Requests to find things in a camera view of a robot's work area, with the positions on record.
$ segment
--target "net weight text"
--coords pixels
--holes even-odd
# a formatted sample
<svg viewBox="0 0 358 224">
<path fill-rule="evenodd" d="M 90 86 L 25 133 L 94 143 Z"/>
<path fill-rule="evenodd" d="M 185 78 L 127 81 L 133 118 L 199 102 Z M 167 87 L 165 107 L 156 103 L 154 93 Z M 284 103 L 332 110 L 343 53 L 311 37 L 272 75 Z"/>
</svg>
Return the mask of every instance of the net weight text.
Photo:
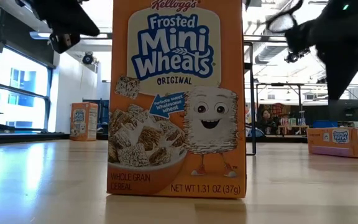
<svg viewBox="0 0 358 224">
<path fill-rule="evenodd" d="M 216 194 L 240 194 L 240 186 L 235 185 L 198 185 L 198 184 L 172 184 L 172 192 L 197 192 L 197 193 L 216 193 Z"/>
</svg>

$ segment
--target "window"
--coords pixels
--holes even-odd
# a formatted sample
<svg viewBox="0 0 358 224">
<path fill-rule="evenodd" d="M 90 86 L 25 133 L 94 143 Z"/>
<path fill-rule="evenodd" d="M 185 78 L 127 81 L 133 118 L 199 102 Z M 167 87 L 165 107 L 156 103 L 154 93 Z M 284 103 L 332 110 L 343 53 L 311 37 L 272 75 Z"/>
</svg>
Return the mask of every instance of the window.
<svg viewBox="0 0 358 224">
<path fill-rule="evenodd" d="M 12 105 L 17 105 L 17 96 L 14 94 L 9 94 L 9 96 L 7 98 L 7 103 L 12 104 Z"/>
<path fill-rule="evenodd" d="M 50 70 L 21 54 L 0 53 L 0 124 L 45 128 Z"/>
<path fill-rule="evenodd" d="M 0 54 L 0 84 L 47 96 L 48 68 L 4 49 Z"/>
<path fill-rule="evenodd" d="M 43 98 L 0 89 L 0 124 L 17 128 L 44 128 Z"/>
</svg>

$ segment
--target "cereal box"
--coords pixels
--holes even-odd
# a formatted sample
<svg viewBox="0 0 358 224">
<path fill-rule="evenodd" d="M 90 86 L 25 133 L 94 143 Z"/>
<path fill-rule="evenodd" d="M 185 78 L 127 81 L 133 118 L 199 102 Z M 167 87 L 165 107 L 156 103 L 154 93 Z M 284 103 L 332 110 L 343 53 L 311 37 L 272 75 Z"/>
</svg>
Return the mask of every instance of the cereal box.
<svg viewBox="0 0 358 224">
<path fill-rule="evenodd" d="M 114 0 L 107 191 L 246 194 L 242 1 Z"/>
<path fill-rule="evenodd" d="M 358 128 L 308 129 L 309 153 L 358 157 Z"/>
<path fill-rule="evenodd" d="M 71 105 L 70 139 L 74 141 L 95 141 L 98 125 L 98 105 L 94 103 L 73 103 Z"/>
</svg>

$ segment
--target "camera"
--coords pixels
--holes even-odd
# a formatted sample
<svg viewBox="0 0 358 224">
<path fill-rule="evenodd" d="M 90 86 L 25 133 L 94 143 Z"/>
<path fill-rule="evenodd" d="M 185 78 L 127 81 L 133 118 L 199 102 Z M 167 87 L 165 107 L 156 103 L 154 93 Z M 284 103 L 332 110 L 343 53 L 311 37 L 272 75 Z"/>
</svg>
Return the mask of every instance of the camera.
<svg viewBox="0 0 358 224">
<path fill-rule="evenodd" d="M 306 48 L 299 52 L 288 52 L 288 56 L 284 59 L 287 63 L 295 63 L 298 59 L 303 58 L 305 55 L 310 53 L 310 49 Z"/>
<path fill-rule="evenodd" d="M 85 52 L 84 57 L 82 58 L 82 63 L 85 65 L 91 65 L 94 61 L 93 52 Z"/>
</svg>

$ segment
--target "small cereal box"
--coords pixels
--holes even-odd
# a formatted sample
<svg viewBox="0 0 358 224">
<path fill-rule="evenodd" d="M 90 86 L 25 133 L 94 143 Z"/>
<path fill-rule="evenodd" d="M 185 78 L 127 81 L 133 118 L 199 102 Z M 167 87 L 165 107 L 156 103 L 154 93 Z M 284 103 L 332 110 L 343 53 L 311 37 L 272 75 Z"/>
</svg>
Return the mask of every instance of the small cereal box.
<svg viewBox="0 0 358 224">
<path fill-rule="evenodd" d="M 246 194 L 242 1 L 114 0 L 107 191 Z"/>
<path fill-rule="evenodd" d="M 309 128 L 310 154 L 358 158 L 358 128 Z"/>
<path fill-rule="evenodd" d="M 74 141 L 95 141 L 98 125 L 98 105 L 94 103 L 73 103 L 71 105 L 70 139 Z"/>
</svg>

